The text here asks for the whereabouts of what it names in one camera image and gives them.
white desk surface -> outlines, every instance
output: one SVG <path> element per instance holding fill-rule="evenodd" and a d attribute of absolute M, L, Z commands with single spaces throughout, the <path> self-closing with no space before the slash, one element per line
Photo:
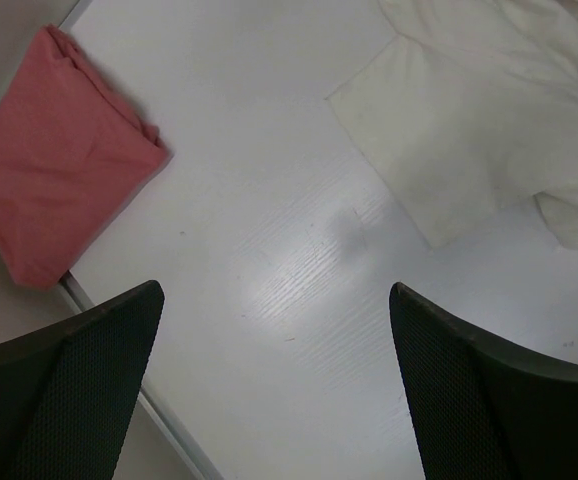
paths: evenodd
<path fill-rule="evenodd" d="M 72 33 L 175 153 L 72 273 L 162 283 L 145 383 L 225 479 L 423 478 L 397 280 L 578 362 L 578 252 L 533 204 L 432 252 L 336 122 L 394 35 L 374 0 L 94 0 Z"/>

